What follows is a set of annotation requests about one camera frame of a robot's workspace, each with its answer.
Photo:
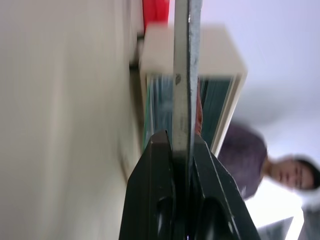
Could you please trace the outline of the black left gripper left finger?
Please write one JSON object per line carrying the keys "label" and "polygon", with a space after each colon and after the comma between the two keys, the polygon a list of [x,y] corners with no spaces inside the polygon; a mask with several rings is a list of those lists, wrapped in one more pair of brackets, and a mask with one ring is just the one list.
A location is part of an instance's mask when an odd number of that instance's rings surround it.
{"label": "black left gripper left finger", "polygon": [[171,158],[167,131],[152,135],[127,182],[119,239],[172,239],[176,196]]}

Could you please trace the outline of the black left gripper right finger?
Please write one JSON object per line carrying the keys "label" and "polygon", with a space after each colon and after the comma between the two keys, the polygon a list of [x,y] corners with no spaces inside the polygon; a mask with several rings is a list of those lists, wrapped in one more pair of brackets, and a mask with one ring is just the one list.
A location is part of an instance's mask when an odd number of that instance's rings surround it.
{"label": "black left gripper right finger", "polygon": [[233,177],[198,135],[194,138],[189,239],[258,240]]}

